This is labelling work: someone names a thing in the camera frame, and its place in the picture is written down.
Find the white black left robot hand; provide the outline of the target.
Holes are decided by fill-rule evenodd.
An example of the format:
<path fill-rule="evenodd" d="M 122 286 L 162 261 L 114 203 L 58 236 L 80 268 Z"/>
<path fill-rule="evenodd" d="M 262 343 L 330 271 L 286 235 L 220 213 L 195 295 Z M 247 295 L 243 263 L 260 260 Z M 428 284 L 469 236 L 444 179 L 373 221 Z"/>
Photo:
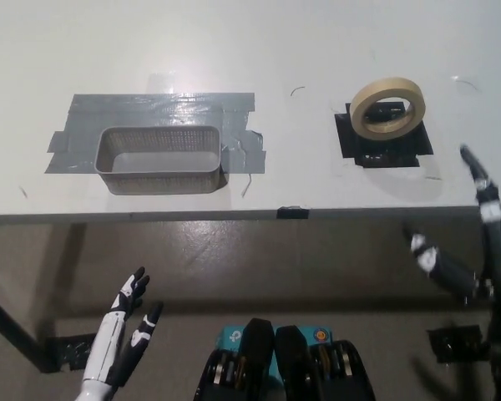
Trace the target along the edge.
<path fill-rule="evenodd" d="M 159 321 L 164 304 L 155 304 L 144 315 L 130 340 L 124 341 L 126 322 L 139 308 L 149 283 L 145 268 L 140 267 L 120 288 L 109 311 L 104 315 L 92 344 L 83 373 L 80 396 L 109 400 L 122 388 L 139 364 Z"/>

